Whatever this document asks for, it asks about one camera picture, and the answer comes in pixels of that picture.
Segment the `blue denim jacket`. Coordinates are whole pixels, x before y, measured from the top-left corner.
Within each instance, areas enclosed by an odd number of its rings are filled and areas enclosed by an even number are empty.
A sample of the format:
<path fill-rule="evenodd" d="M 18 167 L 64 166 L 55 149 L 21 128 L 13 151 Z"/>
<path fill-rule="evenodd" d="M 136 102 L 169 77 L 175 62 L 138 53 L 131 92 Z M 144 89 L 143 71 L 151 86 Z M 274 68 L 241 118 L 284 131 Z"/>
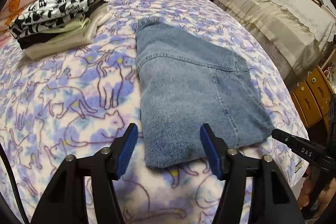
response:
<path fill-rule="evenodd" d="M 274 125 L 240 55 L 155 19 L 138 21 L 135 40 L 147 166 L 204 157 L 203 124 L 232 148 L 271 135 Z"/>

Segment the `orange wooden drawer cabinet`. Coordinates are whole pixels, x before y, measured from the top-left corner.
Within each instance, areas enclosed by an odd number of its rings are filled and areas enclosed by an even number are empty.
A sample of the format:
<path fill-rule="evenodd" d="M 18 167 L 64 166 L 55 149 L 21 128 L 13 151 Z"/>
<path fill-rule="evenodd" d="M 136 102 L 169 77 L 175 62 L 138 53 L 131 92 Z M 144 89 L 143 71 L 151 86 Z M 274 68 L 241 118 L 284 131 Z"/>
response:
<path fill-rule="evenodd" d="M 333 91 L 323 71 L 317 66 L 290 94 L 306 128 L 323 121 L 328 127 L 329 102 Z"/>

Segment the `purple cat print blanket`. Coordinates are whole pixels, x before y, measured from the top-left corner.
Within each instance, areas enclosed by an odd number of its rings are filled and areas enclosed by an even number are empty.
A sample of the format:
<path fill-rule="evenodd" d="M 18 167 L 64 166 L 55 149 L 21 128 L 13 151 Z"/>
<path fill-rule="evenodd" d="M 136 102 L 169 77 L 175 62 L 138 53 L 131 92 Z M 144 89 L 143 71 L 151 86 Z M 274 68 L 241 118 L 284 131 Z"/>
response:
<path fill-rule="evenodd" d="M 242 56 L 275 127 L 307 139 L 288 89 L 255 38 L 209 0 L 106 1 L 111 18 L 84 48 L 38 61 L 14 39 L 1 49 L 1 145 L 29 221 L 65 156 L 93 155 L 134 122 L 139 140 L 126 174 L 114 182 L 125 222 L 211 223 L 224 182 L 206 161 L 157 171 L 145 164 L 137 20 L 159 18 Z"/>

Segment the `cream folded garment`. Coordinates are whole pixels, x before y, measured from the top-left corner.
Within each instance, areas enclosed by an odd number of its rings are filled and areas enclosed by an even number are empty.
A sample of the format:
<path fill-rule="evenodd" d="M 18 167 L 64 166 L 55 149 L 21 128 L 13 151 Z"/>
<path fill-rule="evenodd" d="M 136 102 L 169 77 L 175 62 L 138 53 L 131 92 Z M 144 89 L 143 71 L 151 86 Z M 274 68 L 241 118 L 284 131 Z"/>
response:
<path fill-rule="evenodd" d="M 104 3 L 84 20 L 83 27 L 70 32 L 64 32 L 48 42 L 36 43 L 23 51 L 30 59 L 36 60 L 54 53 L 86 46 L 94 41 L 97 29 L 110 19 L 111 16 L 108 4 Z"/>

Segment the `beige lace covered furniture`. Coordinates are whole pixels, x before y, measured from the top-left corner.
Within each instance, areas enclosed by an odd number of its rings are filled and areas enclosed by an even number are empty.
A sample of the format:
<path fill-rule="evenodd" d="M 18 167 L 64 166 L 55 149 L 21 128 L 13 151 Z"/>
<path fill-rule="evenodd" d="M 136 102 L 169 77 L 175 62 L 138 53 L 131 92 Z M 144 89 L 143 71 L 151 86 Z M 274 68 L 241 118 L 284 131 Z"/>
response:
<path fill-rule="evenodd" d="M 335 21 L 311 0 L 214 0 L 261 44 L 287 86 L 331 48 Z"/>

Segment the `light green folded garment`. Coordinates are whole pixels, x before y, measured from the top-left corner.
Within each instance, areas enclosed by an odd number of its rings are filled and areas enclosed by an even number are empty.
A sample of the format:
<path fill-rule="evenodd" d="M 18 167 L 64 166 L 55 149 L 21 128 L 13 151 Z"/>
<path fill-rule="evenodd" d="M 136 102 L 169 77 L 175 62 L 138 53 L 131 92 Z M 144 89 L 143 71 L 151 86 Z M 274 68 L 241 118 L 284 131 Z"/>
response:
<path fill-rule="evenodd" d="M 82 19 L 76 18 L 71 20 L 63 27 L 53 28 L 38 34 L 42 35 L 42 37 L 47 39 L 47 41 L 54 43 L 60 40 L 71 38 L 77 34 L 82 34 L 87 29 L 90 22 L 91 20 L 88 17 Z"/>

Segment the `black white patterned folded garment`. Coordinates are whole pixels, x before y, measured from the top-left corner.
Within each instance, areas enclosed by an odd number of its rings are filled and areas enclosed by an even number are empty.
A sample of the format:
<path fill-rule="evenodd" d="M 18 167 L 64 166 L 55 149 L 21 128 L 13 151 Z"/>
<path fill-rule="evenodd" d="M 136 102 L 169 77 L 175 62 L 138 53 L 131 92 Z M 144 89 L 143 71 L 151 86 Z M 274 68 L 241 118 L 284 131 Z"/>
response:
<path fill-rule="evenodd" d="M 85 17 L 85 13 L 102 0 L 37 0 L 26 8 L 9 26 L 15 39 L 65 26 L 72 19 Z"/>

